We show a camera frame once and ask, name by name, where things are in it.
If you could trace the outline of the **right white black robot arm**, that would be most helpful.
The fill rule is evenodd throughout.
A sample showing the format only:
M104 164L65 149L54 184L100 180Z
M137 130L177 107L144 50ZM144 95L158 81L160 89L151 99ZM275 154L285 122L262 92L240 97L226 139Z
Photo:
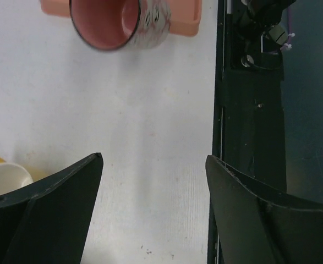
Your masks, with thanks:
M294 37L281 27L295 1L228 1L231 18L231 68L271 72L282 68L283 50Z

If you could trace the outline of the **pink mug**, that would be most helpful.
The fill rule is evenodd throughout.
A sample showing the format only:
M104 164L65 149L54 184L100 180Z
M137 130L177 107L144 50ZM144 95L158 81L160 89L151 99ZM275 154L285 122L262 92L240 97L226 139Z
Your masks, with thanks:
M78 35L99 51L155 48L171 27L167 1L76 0L69 9Z

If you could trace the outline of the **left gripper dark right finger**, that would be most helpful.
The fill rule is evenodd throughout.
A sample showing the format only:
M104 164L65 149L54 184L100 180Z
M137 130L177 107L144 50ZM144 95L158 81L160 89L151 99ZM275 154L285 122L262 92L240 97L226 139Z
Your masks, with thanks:
M286 194L215 156L205 167L225 263L323 263L323 203Z

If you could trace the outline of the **yellow mug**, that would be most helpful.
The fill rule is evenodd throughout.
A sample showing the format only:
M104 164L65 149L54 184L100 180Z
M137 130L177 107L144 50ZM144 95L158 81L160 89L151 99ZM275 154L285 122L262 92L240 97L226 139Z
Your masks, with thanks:
M6 162L0 158L0 195L23 188L48 176L48 173L29 166Z

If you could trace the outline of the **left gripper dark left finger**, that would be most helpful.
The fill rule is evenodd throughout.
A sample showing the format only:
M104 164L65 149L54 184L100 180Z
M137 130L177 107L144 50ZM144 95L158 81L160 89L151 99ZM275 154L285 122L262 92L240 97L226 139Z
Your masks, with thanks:
M0 263L80 263L102 171L92 153L0 195Z

